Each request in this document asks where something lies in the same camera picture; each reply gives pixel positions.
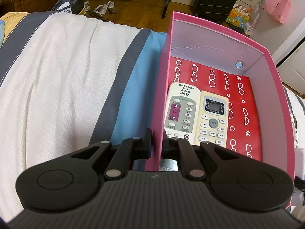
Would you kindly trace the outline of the cream remote with screen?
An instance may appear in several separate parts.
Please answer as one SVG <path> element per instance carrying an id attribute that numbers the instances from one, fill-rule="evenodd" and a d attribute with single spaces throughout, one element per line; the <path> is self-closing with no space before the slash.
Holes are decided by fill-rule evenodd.
<path id="1" fill-rule="evenodd" d="M 226 147 L 229 124 L 229 99 L 207 91 L 201 91 L 199 114 L 194 145 L 211 142 Z"/>

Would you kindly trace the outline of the white grey-panel remote control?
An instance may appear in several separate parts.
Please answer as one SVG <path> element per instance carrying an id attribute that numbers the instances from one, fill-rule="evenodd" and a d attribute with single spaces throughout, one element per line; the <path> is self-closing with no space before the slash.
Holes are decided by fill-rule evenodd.
<path id="1" fill-rule="evenodd" d="M 164 129 L 168 138 L 194 143 L 200 108 L 201 91 L 186 83 L 170 85 L 166 99 Z"/>

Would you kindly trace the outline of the pink cardboard box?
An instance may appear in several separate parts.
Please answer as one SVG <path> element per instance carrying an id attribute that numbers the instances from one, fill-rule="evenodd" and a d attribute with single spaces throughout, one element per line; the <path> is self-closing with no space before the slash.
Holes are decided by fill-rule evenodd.
<path id="1" fill-rule="evenodd" d="M 152 114 L 153 156 L 146 167 L 149 175 L 157 171 L 169 86 L 170 58 L 178 56 L 249 77 L 258 108 L 262 142 L 261 162 L 286 172 L 294 180 L 295 150 L 290 112 L 282 82 L 268 50 L 227 27 L 198 17 L 174 12 L 161 52 Z M 189 203 L 219 201 L 207 185 L 191 181 L 178 172 L 159 172 L 150 177 L 148 196 L 158 205 L 186 207 Z"/>

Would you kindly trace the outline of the red glasses-pattern card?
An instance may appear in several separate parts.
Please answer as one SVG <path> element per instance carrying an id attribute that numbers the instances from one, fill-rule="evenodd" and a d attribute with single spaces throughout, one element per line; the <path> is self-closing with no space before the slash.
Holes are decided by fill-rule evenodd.
<path id="1" fill-rule="evenodd" d="M 169 83 L 186 83 L 229 99 L 227 149 L 262 160 L 258 113 L 248 77 L 172 57 Z"/>

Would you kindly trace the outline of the white door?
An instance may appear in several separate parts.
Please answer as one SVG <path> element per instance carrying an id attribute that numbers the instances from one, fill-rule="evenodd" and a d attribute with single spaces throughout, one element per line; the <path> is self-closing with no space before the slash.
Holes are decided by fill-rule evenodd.
<path id="1" fill-rule="evenodd" d="M 302 97 L 304 97 L 305 88 L 304 35 L 304 21 L 301 21 L 272 54 L 282 82 Z"/>

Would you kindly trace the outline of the colourful gift bag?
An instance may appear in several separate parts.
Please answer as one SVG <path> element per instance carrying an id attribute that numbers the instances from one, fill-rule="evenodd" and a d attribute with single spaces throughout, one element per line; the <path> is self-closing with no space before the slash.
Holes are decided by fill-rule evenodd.
<path id="1" fill-rule="evenodd" d="M 225 22 L 244 30 L 247 22 L 250 20 L 251 10 L 251 8 L 235 4 Z"/>

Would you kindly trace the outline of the pink paper bag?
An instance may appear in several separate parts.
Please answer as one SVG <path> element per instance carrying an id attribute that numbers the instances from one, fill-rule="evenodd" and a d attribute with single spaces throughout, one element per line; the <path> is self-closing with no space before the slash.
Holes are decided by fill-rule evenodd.
<path id="1" fill-rule="evenodd" d="M 277 22 L 285 24 L 291 5 L 292 0 L 265 0 L 263 9 Z"/>

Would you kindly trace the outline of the black plastic bag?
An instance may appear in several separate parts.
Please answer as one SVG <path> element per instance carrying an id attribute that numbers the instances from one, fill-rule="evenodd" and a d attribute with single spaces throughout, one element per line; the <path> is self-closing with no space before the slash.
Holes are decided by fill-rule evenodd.
<path id="1" fill-rule="evenodd" d="M 51 10 L 78 15 L 84 10 L 84 3 L 85 0 L 58 0 Z"/>

